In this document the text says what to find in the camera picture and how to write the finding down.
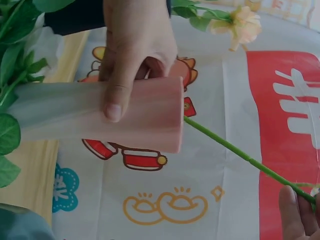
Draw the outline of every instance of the pink vase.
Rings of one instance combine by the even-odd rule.
[[[19,86],[10,107],[22,141],[92,139],[129,148],[178,153],[183,131],[183,83],[179,77],[137,80],[120,122],[102,113],[105,82],[35,83]]]

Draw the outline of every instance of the fingernail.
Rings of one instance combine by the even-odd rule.
[[[296,204],[297,203],[297,194],[296,192],[292,189],[292,187],[288,187],[290,188],[290,201],[293,203],[293,204]]]
[[[120,121],[121,113],[121,106],[118,104],[107,103],[104,107],[104,114],[112,123],[117,123]]]

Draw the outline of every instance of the wooden table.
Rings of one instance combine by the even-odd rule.
[[[48,77],[45,80],[47,83],[74,80],[88,34],[85,31],[64,37],[64,53],[57,73]],[[9,154],[8,159],[21,168],[21,173],[11,185],[0,189],[0,203],[30,209],[51,225],[58,147],[58,140],[23,142]]]

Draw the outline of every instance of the red cartoon figure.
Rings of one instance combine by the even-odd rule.
[[[93,49],[92,55],[96,60],[91,64],[91,71],[87,78],[79,82],[90,83],[98,80],[101,61],[104,56],[105,47],[99,46]],[[192,84],[197,76],[198,71],[194,69],[196,60],[194,58],[178,57],[172,66],[169,75],[183,77],[184,91]],[[187,117],[195,116],[196,110],[190,97],[184,98],[184,115]],[[138,171],[159,171],[167,164],[168,159],[158,151],[149,149],[136,149],[125,147],[113,142],[103,142],[99,140],[83,139],[84,146],[98,158],[106,161],[114,155],[121,153],[123,164],[132,170]]]

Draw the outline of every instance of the peach flower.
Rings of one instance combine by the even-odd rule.
[[[231,51],[236,51],[239,44],[248,44],[256,40],[262,32],[260,16],[251,11],[250,7],[239,6],[230,13],[232,22],[212,20],[210,31],[213,34],[231,33]]]

